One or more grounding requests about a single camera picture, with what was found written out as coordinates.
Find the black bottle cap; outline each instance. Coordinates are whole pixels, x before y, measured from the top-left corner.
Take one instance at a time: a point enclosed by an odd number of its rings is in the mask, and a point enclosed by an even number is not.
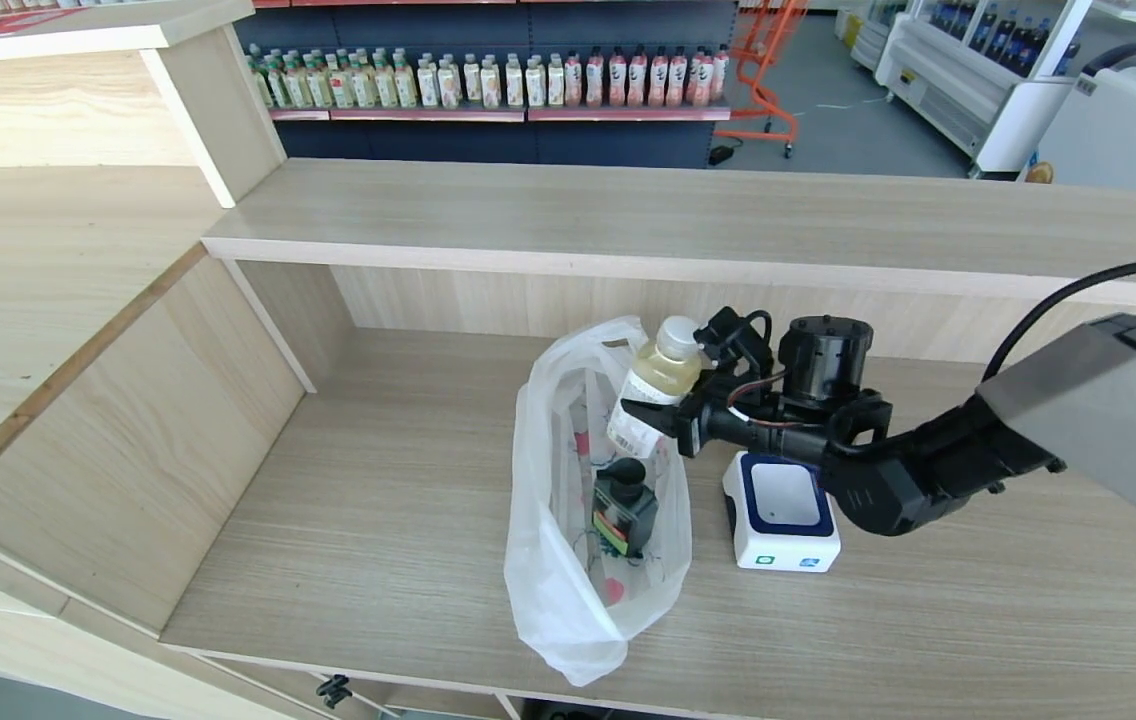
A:
[[[599,474],[596,474],[600,478],[613,480],[613,499],[618,502],[627,503],[627,505],[644,496],[644,478],[646,475],[648,471],[644,469],[644,464],[633,459],[633,457],[623,457],[623,459],[615,461],[612,464],[601,468]]]

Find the orange rack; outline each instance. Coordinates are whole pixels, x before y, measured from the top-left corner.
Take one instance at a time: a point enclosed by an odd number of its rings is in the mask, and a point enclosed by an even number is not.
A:
[[[765,74],[780,59],[791,36],[800,27],[800,20],[807,12],[807,0],[759,0],[757,6],[741,8],[743,17],[750,17],[750,31],[742,37],[741,44],[734,47],[729,55],[737,61],[737,82],[747,89],[745,108],[733,108],[733,120],[766,117],[763,132],[746,132],[720,129],[718,137],[737,137],[742,140],[775,140],[786,142],[786,157],[795,153],[795,137],[800,123],[795,115],[782,109],[777,94],[765,87]],[[747,67],[754,67],[754,74],[747,74]],[[772,132],[774,120],[786,124],[786,132]]]

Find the bottle label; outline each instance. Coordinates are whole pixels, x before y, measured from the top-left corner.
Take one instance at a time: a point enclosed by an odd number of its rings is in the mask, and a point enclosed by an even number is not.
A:
[[[644,421],[623,410],[623,400],[651,402],[654,405],[676,405],[680,396],[668,395],[652,387],[652,384],[638,377],[635,370],[626,374],[623,392],[617,399],[617,405],[613,405],[613,415],[608,420],[605,434],[624,454],[637,457],[640,460],[648,459],[663,436],[655,428],[649,427]]]

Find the black clip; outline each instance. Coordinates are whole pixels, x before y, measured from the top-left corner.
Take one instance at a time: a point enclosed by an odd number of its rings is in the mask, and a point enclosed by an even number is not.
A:
[[[329,679],[325,680],[320,687],[315,688],[315,694],[324,698],[324,705],[329,710],[336,706],[336,703],[354,696],[354,694],[345,689],[345,685],[350,683],[350,678],[344,675],[333,675]]]

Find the robotic arm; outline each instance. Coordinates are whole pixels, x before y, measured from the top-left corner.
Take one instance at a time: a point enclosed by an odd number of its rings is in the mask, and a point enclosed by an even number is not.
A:
[[[763,336],[752,325],[760,318]],[[861,387],[870,325],[793,320],[778,343],[779,372],[770,325],[763,311],[742,318],[725,307],[696,333],[713,369],[680,404],[626,400],[624,409],[675,438],[685,457],[722,439],[818,466],[843,514],[882,536],[942,518],[976,493],[1003,492],[1017,475],[1060,474],[1063,461],[1136,505],[1134,315],[1079,325],[1003,372],[988,370],[962,405],[892,437],[892,404]],[[867,432],[870,442],[852,445]]]

